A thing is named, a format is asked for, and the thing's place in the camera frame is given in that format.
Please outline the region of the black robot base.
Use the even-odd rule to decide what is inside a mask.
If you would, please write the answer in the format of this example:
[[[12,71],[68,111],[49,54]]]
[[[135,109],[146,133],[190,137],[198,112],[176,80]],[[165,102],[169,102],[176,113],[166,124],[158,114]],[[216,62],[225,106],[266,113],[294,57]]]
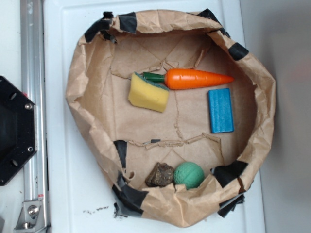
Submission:
[[[35,104],[1,76],[0,185],[7,185],[35,153]]]

